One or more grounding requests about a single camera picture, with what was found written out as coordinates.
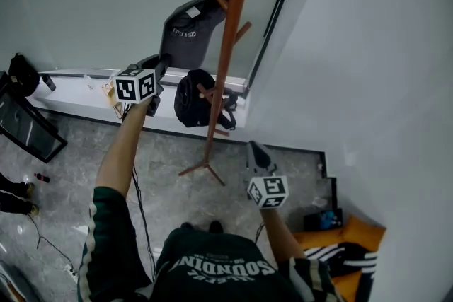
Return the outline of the person's right forearm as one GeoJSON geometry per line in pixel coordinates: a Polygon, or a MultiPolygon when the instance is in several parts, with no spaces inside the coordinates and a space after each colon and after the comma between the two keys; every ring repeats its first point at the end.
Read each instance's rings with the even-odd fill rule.
{"type": "Polygon", "coordinates": [[[287,262],[292,258],[306,258],[304,251],[300,248],[277,209],[261,209],[260,214],[276,263],[287,262]]]}

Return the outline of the orange and black clothing pile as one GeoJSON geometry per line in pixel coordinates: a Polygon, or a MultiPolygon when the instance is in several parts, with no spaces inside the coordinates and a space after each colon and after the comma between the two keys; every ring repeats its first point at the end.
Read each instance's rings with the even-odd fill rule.
{"type": "Polygon", "coordinates": [[[386,232],[385,228],[372,226],[350,215],[346,226],[329,231],[305,231],[294,237],[305,251],[309,248],[326,247],[339,243],[357,243],[370,252],[377,252],[386,232]]]}

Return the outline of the wooden coat rack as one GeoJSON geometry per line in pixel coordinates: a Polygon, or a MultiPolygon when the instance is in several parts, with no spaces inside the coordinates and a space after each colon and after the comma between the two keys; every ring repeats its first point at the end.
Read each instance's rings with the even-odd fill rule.
{"type": "Polygon", "coordinates": [[[215,84],[214,87],[209,90],[204,89],[200,84],[197,86],[203,97],[211,104],[210,123],[205,142],[204,156],[199,163],[181,171],[179,173],[180,176],[187,175],[199,169],[206,169],[220,185],[225,185],[224,181],[210,165],[210,152],[212,150],[215,134],[221,134],[226,137],[229,136],[228,132],[217,129],[217,120],[220,112],[226,105],[223,94],[234,46],[251,28],[250,22],[246,22],[243,25],[240,24],[244,1],[245,0],[217,0],[217,3],[226,12],[226,20],[215,84]]]}

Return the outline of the black metal frame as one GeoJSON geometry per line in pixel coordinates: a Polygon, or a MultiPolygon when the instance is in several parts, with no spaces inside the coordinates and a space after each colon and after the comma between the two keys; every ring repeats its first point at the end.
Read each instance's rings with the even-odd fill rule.
{"type": "Polygon", "coordinates": [[[314,199],[311,205],[314,212],[338,208],[336,178],[327,177],[316,181],[314,199]]]}

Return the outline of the black window frame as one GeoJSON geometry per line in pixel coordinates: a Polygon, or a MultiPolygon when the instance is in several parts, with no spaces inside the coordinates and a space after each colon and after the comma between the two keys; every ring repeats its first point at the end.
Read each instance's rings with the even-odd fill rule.
{"type": "Polygon", "coordinates": [[[246,97],[248,95],[248,93],[250,92],[251,86],[253,85],[253,82],[256,78],[260,64],[264,58],[266,49],[268,48],[268,44],[273,35],[275,26],[277,24],[277,21],[279,20],[279,17],[280,17],[280,14],[282,12],[282,8],[283,8],[285,2],[286,2],[286,0],[276,0],[276,2],[275,2],[273,11],[270,15],[268,24],[266,26],[266,29],[265,29],[265,32],[263,35],[263,41],[261,42],[259,50],[257,51],[257,55],[256,55],[255,61],[253,63],[251,72],[247,78],[247,82],[244,85],[244,91],[243,91],[244,97],[246,97]]]}

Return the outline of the grey cap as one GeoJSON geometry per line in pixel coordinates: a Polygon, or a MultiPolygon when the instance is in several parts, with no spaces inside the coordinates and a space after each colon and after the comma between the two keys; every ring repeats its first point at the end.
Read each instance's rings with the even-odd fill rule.
{"type": "Polygon", "coordinates": [[[199,69],[212,33],[226,14],[217,0],[184,3],[164,23],[159,54],[169,57],[172,68],[199,69]]]}

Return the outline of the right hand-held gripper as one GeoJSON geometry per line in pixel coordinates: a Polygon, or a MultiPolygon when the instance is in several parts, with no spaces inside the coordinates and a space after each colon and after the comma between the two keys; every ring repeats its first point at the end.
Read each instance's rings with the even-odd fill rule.
{"type": "Polygon", "coordinates": [[[246,145],[248,198],[259,209],[280,208],[289,197],[287,177],[277,166],[274,155],[267,146],[255,141],[246,145]]]}

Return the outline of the dark green printed shirt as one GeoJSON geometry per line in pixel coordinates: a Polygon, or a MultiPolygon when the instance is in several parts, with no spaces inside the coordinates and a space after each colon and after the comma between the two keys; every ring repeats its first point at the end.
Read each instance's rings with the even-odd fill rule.
{"type": "Polygon", "coordinates": [[[125,198],[97,187],[79,270],[79,302],[344,302],[316,260],[274,267],[247,238],[177,228],[146,274],[125,198]]]}

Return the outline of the white window ledge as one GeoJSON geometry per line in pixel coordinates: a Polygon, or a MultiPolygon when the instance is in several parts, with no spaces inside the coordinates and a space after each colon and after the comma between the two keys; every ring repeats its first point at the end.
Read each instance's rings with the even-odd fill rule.
{"type": "MultiPolygon", "coordinates": [[[[105,79],[92,79],[94,89],[90,90],[81,77],[63,77],[52,74],[56,90],[51,92],[44,82],[40,82],[28,101],[41,110],[60,112],[66,115],[85,117],[90,120],[120,123],[114,109],[110,107],[101,86],[108,83],[105,79]]],[[[164,86],[161,102],[154,117],[147,117],[144,127],[164,132],[190,134],[205,137],[207,127],[187,128],[176,117],[174,99],[176,88],[164,86]]]]}

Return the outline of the black box with blue item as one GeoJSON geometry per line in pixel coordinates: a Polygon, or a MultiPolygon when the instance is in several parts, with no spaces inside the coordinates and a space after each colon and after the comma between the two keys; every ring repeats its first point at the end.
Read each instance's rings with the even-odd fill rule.
{"type": "Polygon", "coordinates": [[[304,217],[305,231],[329,231],[343,226],[343,210],[341,208],[318,211],[304,217]]]}

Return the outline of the black framed glass panel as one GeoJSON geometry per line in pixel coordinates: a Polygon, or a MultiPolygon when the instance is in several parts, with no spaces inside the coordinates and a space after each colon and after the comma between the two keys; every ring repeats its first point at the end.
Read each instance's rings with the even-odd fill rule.
{"type": "Polygon", "coordinates": [[[0,134],[44,163],[67,145],[58,128],[13,88],[4,71],[0,71],[0,134]]]}

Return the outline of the black upright backpack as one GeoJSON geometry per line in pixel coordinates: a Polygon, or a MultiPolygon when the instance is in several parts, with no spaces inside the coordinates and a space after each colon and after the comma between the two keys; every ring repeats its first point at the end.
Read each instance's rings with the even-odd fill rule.
{"type": "Polygon", "coordinates": [[[12,85],[24,97],[31,96],[40,83],[40,75],[28,60],[19,53],[11,59],[8,76],[12,85]]]}

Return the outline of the black white striped garment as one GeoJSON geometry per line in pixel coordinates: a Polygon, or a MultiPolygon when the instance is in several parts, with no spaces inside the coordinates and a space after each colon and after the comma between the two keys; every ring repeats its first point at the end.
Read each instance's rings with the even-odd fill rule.
{"type": "Polygon", "coordinates": [[[346,302],[369,302],[377,269],[377,252],[357,243],[339,243],[306,249],[310,260],[327,265],[337,291],[346,302]]]}

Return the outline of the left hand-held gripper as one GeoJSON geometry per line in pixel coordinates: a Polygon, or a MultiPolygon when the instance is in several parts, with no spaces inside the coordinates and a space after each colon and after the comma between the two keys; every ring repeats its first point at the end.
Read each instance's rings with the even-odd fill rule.
{"type": "Polygon", "coordinates": [[[160,95],[164,91],[160,82],[171,63],[171,55],[155,54],[122,70],[113,78],[117,101],[140,104],[149,100],[147,115],[153,117],[161,102],[160,95]]]}

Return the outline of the person's left forearm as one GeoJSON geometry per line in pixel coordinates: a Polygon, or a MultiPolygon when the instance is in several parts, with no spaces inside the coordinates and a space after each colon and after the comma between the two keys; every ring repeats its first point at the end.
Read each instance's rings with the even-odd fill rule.
{"type": "Polygon", "coordinates": [[[107,187],[126,197],[132,179],[139,135],[144,125],[150,100],[133,105],[122,122],[113,143],[103,158],[96,187],[107,187]]]}

